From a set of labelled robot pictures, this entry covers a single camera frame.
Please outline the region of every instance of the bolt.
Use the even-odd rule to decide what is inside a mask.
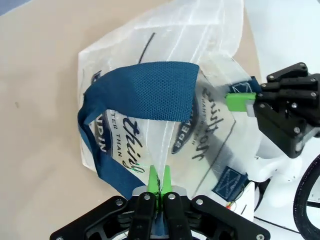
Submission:
[[[293,129],[293,131],[294,131],[296,134],[299,134],[299,133],[300,133],[300,128],[296,126],[296,127]]]
[[[256,236],[256,239],[257,239],[257,240],[265,240],[265,236],[264,236],[263,234],[258,234],[258,235]]]
[[[144,199],[145,199],[145,200],[149,200],[150,198],[151,198],[151,197],[150,197],[149,194],[144,195]]]
[[[176,198],[176,196],[174,195],[174,194],[169,194],[169,196],[168,196],[168,198],[170,199],[170,200],[173,200],[173,199],[175,199]]]
[[[198,199],[195,203],[198,205],[202,205],[204,204],[204,201],[202,199]]]
[[[124,204],[124,202],[122,200],[118,199],[117,201],[115,201],[115,204],[117,206],[121,206],[122,204]]]

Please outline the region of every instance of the black wheel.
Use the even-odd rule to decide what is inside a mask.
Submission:
[[[311,163],[305,171],[293,202],[293,218],[296,227],[305,240],[319,240],[320,229],[313,226],[307,215],[307,202],[309,194],[320,177],[320,155]]]

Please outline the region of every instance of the blue bag handle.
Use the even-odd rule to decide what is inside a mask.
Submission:
[[[144,183],[100,150],[89,123],[106,110],[139,119],[185,122],[192,112],[198,71],[199,66],[189,62],[141,63],[110,71],[85,91],[77,116],[81,137],[92,152],[98,176],[125,198]]]

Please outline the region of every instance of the bag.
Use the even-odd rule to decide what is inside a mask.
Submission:
[[[225,104],[230,85],[251,80],[231,58],[242,17],[241,0],[175,0],[80,52],[83,164],[126,198],[150,165],[160,184],[169,165],[189,197],[212,197],[226,166],[245,173],[258,126]]]

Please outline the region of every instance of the beige table surface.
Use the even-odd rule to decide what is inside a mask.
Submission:
[[[165,0],[33,0],[0,17],[0,239],[47,240],[117,192],[81,164],[77,54]],[[235,58],[260,76],[245,18]]]

